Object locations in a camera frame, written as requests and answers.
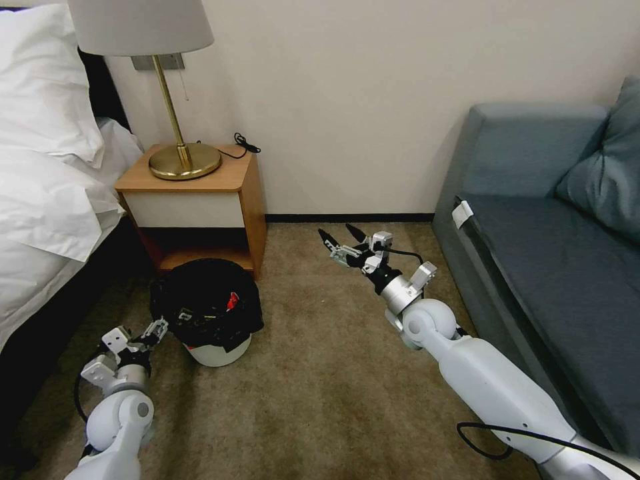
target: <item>wall outlet plate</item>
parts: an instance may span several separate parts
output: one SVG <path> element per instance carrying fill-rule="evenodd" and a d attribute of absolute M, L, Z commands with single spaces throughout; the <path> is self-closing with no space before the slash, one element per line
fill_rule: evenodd
<path fill-rule="evenodd" d="M 136 55 L 131 57 L 133 68 L 138 71 L 154 70 L 153 60 L 150 55 Z M 184 70 L 185 63 L 182 60 L 181 53 L 171 53 L 168 55 L 160 55 L 160 65 L 163 70 Z"/>

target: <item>black garbage bag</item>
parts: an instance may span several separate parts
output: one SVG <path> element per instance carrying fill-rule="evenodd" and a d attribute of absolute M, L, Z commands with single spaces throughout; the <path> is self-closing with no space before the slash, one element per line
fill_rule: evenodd
<path fill-rule="evenodd" d="M 214 345 L 230 352 L 264 327 L 251 275 L 222 259 L 190 261 L 151 284 L 151 315 L 188 347 Z"/>

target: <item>beige carpet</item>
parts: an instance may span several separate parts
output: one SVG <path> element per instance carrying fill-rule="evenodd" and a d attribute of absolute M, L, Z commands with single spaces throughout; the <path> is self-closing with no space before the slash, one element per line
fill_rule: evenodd
<path fill-rule="evenodd" d="M 428 296 L 447 302 L 472 331 L 430 226 L 386 229 L 394 246 L 440 268 Z M 383 316 L 383 302 L 359 272 L 328 258 L 317 228 L 352 242 L 340 224 L 274 224 L 259 281 L 266 327 L 236 363 L 200 366 L 168 335 L 154 353 L 155 437 L 141 450 L 144 480 L 168 479 L 535 479 L 514 454 L 492 462 L 458 438 L 474 419 L 424 351 L 408 350 Z M 412 273 L 416 262 L 392 256 Z M 83 448 L 73 378 L 112 326 L 140 331 L 149 321 L 147 277 L 124 277 L 102 297 L 21 423 L 41 461 L 21 479 L 62 479 Z M 88 409 L 100 399 L 82 388 Z M 502 446 L 474 435 L 492 451 Z"/>

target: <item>sofa cushion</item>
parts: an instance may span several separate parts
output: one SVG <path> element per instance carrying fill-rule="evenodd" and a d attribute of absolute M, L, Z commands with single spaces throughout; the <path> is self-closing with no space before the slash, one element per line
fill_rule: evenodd
<path fill-rule="evenodd" d="M 559 199 L 464 195 L 532 326 L 602 431 L 640 454 L 640 247 Z"/>
<path fill-rule="evenodd" d="M 556 192 L 640 243 L 640 79 L 626 78 L 602 149 L 569 170 Z"/>

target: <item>trash can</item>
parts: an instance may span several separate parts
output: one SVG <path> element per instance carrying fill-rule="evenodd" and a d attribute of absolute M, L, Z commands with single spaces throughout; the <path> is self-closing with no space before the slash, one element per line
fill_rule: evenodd
<path fill-rule="evenodd" d="M 169 331 L 208 367 L 238 360 L 264 326 L 253 278 L 223 259 L 190 261 L 152 282 L 151 315 L 164 317 Z"/>

